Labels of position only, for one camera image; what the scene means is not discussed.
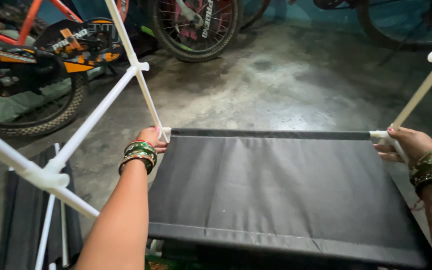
orange bicycle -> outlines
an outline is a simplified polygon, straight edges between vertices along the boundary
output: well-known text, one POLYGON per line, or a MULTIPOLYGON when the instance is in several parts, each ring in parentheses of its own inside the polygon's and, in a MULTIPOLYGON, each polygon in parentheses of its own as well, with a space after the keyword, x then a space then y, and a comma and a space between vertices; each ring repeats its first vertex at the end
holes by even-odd
MULTIPOLYGON (((0 136, 36 136, 69 124, 88 89, 87 71, 123 51, 111 19, 82 21, 59 0, 68 19, 47 25, 31 6, 0 3, 0 136)), ((117 0, 122 19, 128 0, 117 0)))

